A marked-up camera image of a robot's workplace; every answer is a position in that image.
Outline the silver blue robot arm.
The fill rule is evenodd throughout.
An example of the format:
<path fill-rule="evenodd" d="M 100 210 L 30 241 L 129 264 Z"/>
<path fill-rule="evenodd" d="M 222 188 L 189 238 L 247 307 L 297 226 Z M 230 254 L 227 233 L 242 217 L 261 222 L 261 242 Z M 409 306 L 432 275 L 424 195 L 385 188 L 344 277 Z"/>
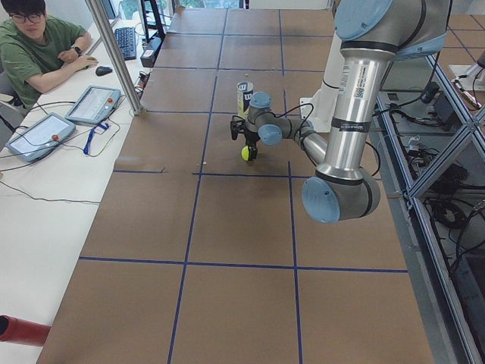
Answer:
<path fill-rule="evenodd" d="M 244 134 L 250 156 L 256 143 L 294 140 L 315 165 L 302 188 L 306 212 L 320 223 L 361 218 L 380 201 L 380 189 L 361 166 L 377 94 L 392 61 L 437 53 L 445 43 L 450 1 L 340 1 L 334 13 L 343 57 L 330 134 L 324 139 L 306 119 L 275 115 L 271 97 L 253 94 L 244 121 L 232 120 L 231 136 Z"/>

